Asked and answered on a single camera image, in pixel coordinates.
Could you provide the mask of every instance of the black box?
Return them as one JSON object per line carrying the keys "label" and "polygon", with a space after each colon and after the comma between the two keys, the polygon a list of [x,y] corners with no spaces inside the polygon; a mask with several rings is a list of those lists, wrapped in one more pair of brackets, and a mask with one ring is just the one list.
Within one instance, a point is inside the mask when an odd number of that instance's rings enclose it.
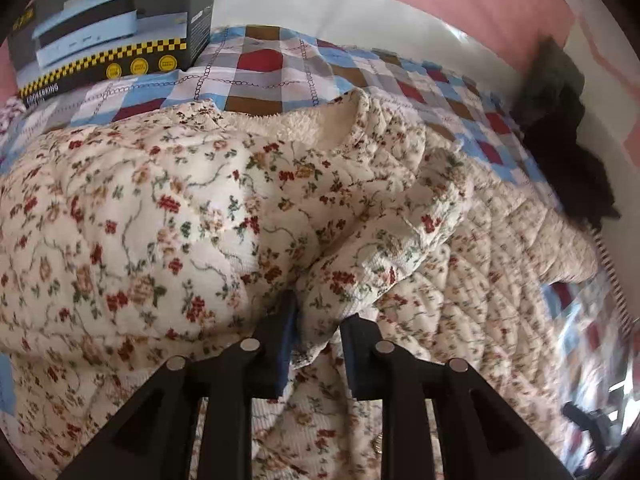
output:
{"label": "black box", "polygon": [[106,78],[186,70],[209,41],[213,0],[34,0],[9,52],[30,107]]}

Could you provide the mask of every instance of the metal screw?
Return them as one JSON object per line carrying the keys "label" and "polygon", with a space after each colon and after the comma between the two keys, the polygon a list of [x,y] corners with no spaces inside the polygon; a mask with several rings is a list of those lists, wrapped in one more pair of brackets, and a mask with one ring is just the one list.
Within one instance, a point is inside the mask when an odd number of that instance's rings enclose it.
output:
{"label": "metal screw", "polygon": [[449,367],[454,372],[466,372],[467,370],[469,370],[469,363],[467,363],[460,357],[454,357],[451,361],[449,361]]}
{"label": "metal screw", "polygon": [[181,355],[174,355],[173,357],[169,357],[169,360],[166,362],[166,367],[172,372],[177,372],[178,370],[182,370],[185,364],[187,364],[187,359]]}
{"label": "metal screw", "polygon": [[243,339],[240,343],[240,348],[245,352],[254,352],[258,348],[260,348],[260,341],[254,339],[253,337],[248,337],[247,339]]}
{"label": "metal screw", "polygon": [[396,349],[396,345],[394,345],[391,341],[387,341],[383,339],[382,341],[378,341],[376,343],[376,350],[381,354],[391,354]]}

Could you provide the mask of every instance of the black bracket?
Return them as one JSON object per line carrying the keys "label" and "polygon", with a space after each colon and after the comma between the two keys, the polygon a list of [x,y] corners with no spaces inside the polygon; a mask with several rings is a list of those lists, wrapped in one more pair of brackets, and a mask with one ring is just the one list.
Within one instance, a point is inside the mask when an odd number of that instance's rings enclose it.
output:
{"label": "black bracket", "polygon": [[59,480],[186,480],[200,401],[209,398],[198,478],[250,480],[251,399],[287,384],[297,304],[292,291],[254,334],[217,357],[173,356],[118,410]]}
{"label": "black bracket", "polygon": [[433,401],[447,480],[573,479],[464,359],[417,359],[358,314],[340,334],[351,393],[383,401],[382,480],[435,478],[425,399]]}

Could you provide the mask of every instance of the floral quilt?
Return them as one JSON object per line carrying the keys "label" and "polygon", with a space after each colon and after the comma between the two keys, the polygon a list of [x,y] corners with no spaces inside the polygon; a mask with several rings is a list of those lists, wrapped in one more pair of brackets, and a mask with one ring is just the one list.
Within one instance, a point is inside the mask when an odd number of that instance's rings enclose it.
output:
{"label": "floral quilt", "polygon": [[301,343],[284,396],[254,400],[254,478],[379,476],[382,405],[351,398],[336,332],[356,312],[420,358],[467,359],[559,451],[540,285],[587,279],[595,253],[451,139],[360,90],[262,118],[191,102],[34,139],[0,178],[0,351],[17,399],[2,430],[28,469],[55,478],[165,359],[220,352],[286,286]]}

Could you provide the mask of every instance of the yellow and black checkered stripe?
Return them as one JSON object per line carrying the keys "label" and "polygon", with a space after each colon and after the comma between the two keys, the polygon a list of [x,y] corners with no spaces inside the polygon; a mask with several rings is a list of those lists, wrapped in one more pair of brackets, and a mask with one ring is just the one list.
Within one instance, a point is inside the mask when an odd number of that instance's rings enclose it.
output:
{"label": "yellow and black checkered stripe", "polygon": [[58,67],[57,69],[40,76],[36,81],[29,83],[27,86],[21,88],[18,91],[18,95],[21,98],[25,98],[33,92],[40,90],[41,88],[56,82],[61,77],[80,72],[85,68],[89,68],[97,65],[98,63],[107,63],[114,59],[121,59],[123,57],[139,56],[140,54],[151,54],[153,52],[165,52],[171,50],[186,50],[187,39],[186,38],[173,38],[172,40],[153,40],[143,41],[142,43],[134,43],[126,46],[119,46],[118,48],[112,48],[103,52],[98,52],[92,56],[76,59],[75,61],[66,64],[65,66]]}

